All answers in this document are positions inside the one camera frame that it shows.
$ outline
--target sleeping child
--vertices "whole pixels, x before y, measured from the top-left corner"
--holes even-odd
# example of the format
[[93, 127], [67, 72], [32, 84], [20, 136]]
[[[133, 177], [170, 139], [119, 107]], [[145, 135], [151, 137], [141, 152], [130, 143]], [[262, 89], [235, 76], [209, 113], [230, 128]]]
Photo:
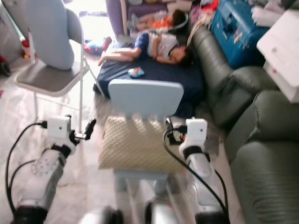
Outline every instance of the sleeping child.
[[190, 66], [193, 61], [192, 50], [186, 46], [179, 46], [175, 35], [158, 36], [143, 31], [136, 37], [133, 48], [120, 48], [111, 53], [103, 52], [98, 65], [105, 60], [132, 62], [147, 56], [160, 63], [178, 64], [183, 67]]
[[132, 15], [131, 21], [127, 22], [127, 27], [130, 30], [143, 31], [149, 28], [169, 28], [179, 25], [185, 21], [185, 13], [179, 9], [172, 14], [167, 14], [166, 11], [148, 14], [137, 18]]

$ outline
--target child's arm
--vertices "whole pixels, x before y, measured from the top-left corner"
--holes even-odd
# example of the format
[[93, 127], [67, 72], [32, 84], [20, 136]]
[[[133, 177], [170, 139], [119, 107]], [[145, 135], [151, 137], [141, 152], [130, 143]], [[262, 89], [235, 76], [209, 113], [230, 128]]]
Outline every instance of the child's arm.
[[155, 37], [153, 41], [153, 58], [156, 59], [158, 56], [158, 45], [161, 42], [162, 37]]
[[169, 60], [169, 59], [165, 59], [165, 58], [163, 58], [162, 56], [158, 56], [158, 57], [157, 57], [157, 62], [165, 63], [165, 64], [175, 64], [174, 61]]

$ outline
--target beige cushion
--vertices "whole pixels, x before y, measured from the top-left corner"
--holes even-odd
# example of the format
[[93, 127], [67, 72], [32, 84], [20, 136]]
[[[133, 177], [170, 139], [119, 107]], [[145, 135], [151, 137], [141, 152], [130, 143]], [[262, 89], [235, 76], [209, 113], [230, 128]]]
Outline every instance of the beige cushion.
[[[165, 123], [157, 121], [109, 117], [105, 124], [99, 168], [181, 172], [182, 166], [163, 147], [162, 137], [165, 130]], [[178, 146], [171, 149], [179, 156]]]

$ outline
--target light blue cushion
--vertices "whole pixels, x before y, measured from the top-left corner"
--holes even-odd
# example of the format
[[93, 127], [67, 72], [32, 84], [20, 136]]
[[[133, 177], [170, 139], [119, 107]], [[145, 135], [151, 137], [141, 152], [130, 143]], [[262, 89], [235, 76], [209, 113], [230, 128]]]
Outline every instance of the light blue cushion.
[[38, 57], [54, 68], [70, 69], [74, 52], [67, 34], [67, 14], [62, 0], [26, 0], [25, 16]]

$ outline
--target gray folding chair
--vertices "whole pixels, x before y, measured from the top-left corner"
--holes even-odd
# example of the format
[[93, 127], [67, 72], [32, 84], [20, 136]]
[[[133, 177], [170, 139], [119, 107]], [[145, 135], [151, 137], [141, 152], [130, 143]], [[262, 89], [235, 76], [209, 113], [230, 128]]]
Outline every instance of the gray folding chair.
[[53, 103], [58, 103], [69, 108], [79, 110], [79, 131], [82, 127], [82, 96], [83, 96], [83, 76], [90, 71], [93, 76], [95, 83], [101, 93], [102, 90], [96, 81], [96, 77], [90, 69], [87, 60], [84, 56], [83, 48], [83, 29], [78, 16], [71, 10], [66, 9], [67, 13], [67, 33], [70, 40], [80, 44], [80, 61], [74, 61], [73, 66], [70, 70], [59, 70], [50, 66], [47, 66], [41, 60], [35, 61], [35, 50], [32, 36], [29, 34], [30, 50], [31, 50], [31, 62], [32, 64], [22, 73], [15, 77], [15, 83], [24, 89], [34, 92], [34, 106], [35, 106], [35, 119], [38, 118], [38, 104], [37, 94], [43, 94], [50, 97], [61, 97], [65, 95], [71, 88], [80, 81], [80, 100], [79, 108], [74, 108], [66, 104], [58, 103], [56, 101], [49, 100]]
[[[173, 115], [183, 96], [181, 84], [145, 80], [112, 80], [108, 86], [113, 106], [125, 117], [108, 117], [99, 168], [113, 168], [116, 189], [126, 188], [126, 179], [155, 180], [154, 191], [166, 191], [169, 173], [182, 166], [164, 149], [164, 118]], [[137, 113], [142, 119], [132, 119]], [[157, 120], [148, 120], [156, 115]], [[178, 146], [172, 147], [179, 156]]]

